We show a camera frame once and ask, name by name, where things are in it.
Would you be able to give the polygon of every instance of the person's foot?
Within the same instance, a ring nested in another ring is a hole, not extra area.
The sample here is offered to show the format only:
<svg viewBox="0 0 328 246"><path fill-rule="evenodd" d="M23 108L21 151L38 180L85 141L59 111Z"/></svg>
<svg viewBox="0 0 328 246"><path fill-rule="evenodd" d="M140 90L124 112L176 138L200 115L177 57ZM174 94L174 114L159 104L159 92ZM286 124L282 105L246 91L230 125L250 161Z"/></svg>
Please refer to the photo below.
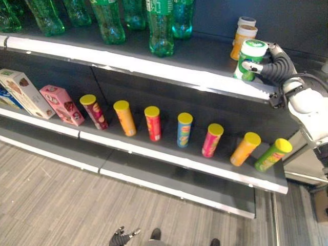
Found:
<svg viewBox="0 0 328 246"><path fill-rule="evenodd" d="M217 238L214 238L210 246L220 246L220 241Z"/></svg>
<svg viewBox="0 0 328 246"><path fill-rule="evenodd" d="M150 236L150 239L153 240L160 240L161 232L159 228L156 228L153 230L152 235Z"/></svg>

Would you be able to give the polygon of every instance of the green can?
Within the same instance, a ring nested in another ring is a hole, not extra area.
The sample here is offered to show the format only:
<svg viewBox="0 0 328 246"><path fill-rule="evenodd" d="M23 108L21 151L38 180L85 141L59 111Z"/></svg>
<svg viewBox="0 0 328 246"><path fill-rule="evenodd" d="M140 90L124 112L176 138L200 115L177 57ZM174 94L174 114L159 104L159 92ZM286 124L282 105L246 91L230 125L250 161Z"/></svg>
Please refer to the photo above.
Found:
<svg viewBox="0 0 328 246"><path fill-rule="evenodd" d="M240 50L238 65L234 72L234 77L252 81L255 78L255 74L245 69L241 63L246 59L255 63L261 62L267 49L268 45L260 40L248 39L244 41Z"/></svg>
<svg viewBox="0 0 328 246"><path fill-rule="evenodd" d="M291 143L283 138L278 138L273 145L255 162L258 171L265 172L274 163L282 159L286 153L293 150Z"/></svg>

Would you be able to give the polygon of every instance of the maroon can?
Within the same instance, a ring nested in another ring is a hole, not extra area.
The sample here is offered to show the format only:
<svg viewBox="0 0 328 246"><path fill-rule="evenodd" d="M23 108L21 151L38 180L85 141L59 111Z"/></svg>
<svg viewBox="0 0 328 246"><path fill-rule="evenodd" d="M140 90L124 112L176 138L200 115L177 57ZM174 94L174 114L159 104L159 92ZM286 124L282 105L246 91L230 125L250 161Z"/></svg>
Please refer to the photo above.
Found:
<svg viewBox="0 0 328 246"><path fill-rule="evenodd" d="M94 122L95 126L99 130L104 130L108 128L108 123L105 119L105 116L97 102L95 95L84 95L80 98L80 103L88 112L90 118Z"/></svg>

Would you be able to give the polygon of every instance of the wooden floor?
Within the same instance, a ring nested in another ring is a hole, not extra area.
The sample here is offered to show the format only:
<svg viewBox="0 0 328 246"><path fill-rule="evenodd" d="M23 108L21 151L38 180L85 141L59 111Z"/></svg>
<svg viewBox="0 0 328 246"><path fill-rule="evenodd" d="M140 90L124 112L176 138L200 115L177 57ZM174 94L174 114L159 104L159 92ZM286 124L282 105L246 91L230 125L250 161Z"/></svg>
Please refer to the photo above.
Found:
<svg viewBox="0 0 328 246"><path fill-rule="evenodd" d="M303 187L290 184L277 200L281 245L328 245ZM0 142L1 246L105 246L119 226L141 228L130 246L156 227L170 246L208 246L214 237L222 246L274 245L270 194L257 190L256 203L257 218L244 219Z"/></svg>

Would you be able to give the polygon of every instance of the white shelf edge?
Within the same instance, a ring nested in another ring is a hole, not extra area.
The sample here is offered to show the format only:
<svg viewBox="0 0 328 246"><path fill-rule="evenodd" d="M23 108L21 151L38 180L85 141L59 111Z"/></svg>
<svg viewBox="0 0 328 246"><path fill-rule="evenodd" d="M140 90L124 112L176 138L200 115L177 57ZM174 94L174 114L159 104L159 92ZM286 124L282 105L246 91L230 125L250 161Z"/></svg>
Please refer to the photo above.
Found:
<svg viewBox="0 0 328 246"><path fill-rule="evenodd" d="M54 124L52 122L49 121L45 121L43 119L38 119L38 118L34 118L32 116L29 115L24 115L24 114L20 114L11 110L7 110L4 108L0 107L0 115L4 116L4 117L9 117L12 119L17 119L38 127L42 127L51 131L56 131L56 132L60 132L63 133L65 135L74 137L74 138L78 138L78 134L79 134L79 130L76 129L72 129L69 127L65 127L65 126L60 126L58 124Z"/></svg>
<svg viewBox="0 0 328 246"><path fill-rule="evenodd" d="M183 167L190 168L193 170L199 170L199 171L213 174L213 175L216 175L216 176L219 176L222 178L226 178L226 179L229 179L232 181L246 183L246 184L252 185L253 187L258 187L258 188L262 188L265 190L279 192L282 194L287 194L287 192L288 192L288 187L280 186L278 184L269 182L267 180L257 179L254 177L249 177L246 175L234 173L234 172L231 172L228 170L205 165L203 163L193 161L190 159L186 159L186 158L182 158L179 156L170 155L170 154L166 154L163 152L147 149L147 148L140 147L137 145L132 145L130 143L122 142L122 141L119 141L116 139L110 139L110 138L98 136L95 134L87 133L84 131L80 131L79 136L80 136L80 139L95 142L95 143L102 144L105 146L110 146L113 148L118 148L121 150L126 150L129 153L137 153L139 155L147 156L150 158L167 161L170 163L175 163L179 166L183 166Z"/></svg>
<svg viewBox="0 0 328 246"><path fill-rule="evenodd" d="M207 206L219 209L219 210L227 211L229 213L236 214L236 215L239 215L239 216L243 216L243 217L246 217L246 218L249 218L249 219L254 219L255 218L255 214L253 214L253 213L243 211L243 210L231 207L231 206L227 206L227 205L224 205L224 204L221 204L221 203L218 203L218 202L214 202L214 201L202 198L202 197L191 195L191 194L183 192L183 191L171 189L171 188L168 188L168 187L165 187L165 186L161 186L159 184L155 184L155 183L151 183L151 182L148 182L148 181L137 179L137 178L134 178L134 177L131 177L131 176L127 176L127 175L124 175L124 174L121 174L121 173L116 173L116 172L112 172L112 171L105 170L105 169L101 168L100 169L100 174L110 176L110 177L113 177L113 178L117 178L117 179L120 179L120 180L124 180L124 181L130 182L130 183L134 183L136 185L147 187L147 188L150 188L150 189L153 189L153 190L168 193L168 194L171 194L171 195L174 195L174 196L186 199L186 200L190 200L190 201L194 201L194 202L197 202L197 203L200 203L200 204L204 204L204 205L207 205Z"/></svg>
<svg viewBox="0 0 328 246"><path fill-rule="evenodd" d="M0 47L4 47L5 46L5 40L6 40L7 36L3 36L0 35Z"/></svg>
<svg viewBox="0 0 328 246"><path fill-rule="evenodd" d="M253 97L260 100L269 100L273 91L265 91L269 86L258 83L248 83L232 77L226 77L206 71L186 69L135 58L108 51L94 50L72 45L58 44L20 37L9 37L7 47L21 50L27 54L37 52L41 54L65 57L70 60L89 62L103 69L123 69L154 77L165 78L188 84L192 88L207 91L218 90L241 96Z"/></svg>
<svg viewBox="0 0 328 246"><path fill-rule="evenodd" d="M7 138L7 137L4 137L4 136L0 135L0 140L3 141L3 142L6 142L8 144L14 145L16 147L19 147L19 148L34 152L36 154L39 154L39 155L42 155L42 156L45 156L45 157L49 157L51 159L55 159L55 160L70 164L72 166L75 166L75 167L78 167L78 168L81 168L81 169L86 169L86 170L89 170L89 171L94 172L94 173L98 173L98 170L99 170L99 168L97 168L97 167L93 167L93 166L85 164L83 162L79 162L79 161L76 161L76 160L61 156L61 155L51 153L49 151L45 151L45 150L42 150L42 149L27 145L25 143L13 140L11 138Z"/></svg>

